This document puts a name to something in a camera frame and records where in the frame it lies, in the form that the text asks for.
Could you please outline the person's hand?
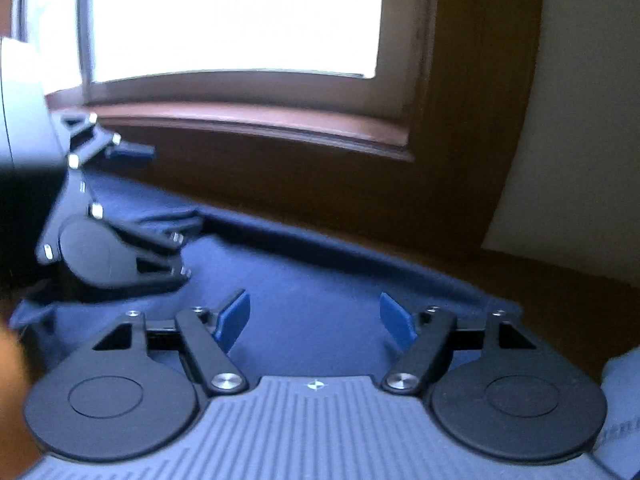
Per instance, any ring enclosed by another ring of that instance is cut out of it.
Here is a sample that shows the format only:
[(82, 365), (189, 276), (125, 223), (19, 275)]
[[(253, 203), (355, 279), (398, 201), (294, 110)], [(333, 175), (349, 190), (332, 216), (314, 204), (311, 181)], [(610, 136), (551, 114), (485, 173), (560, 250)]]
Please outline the person's hand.
[(14, 302), (1, 299), (1, 478), (15, 479), (40, 459), (37, 443), (23, 417), (23, 403), (32, 385), (24, 349), (9, 329)]

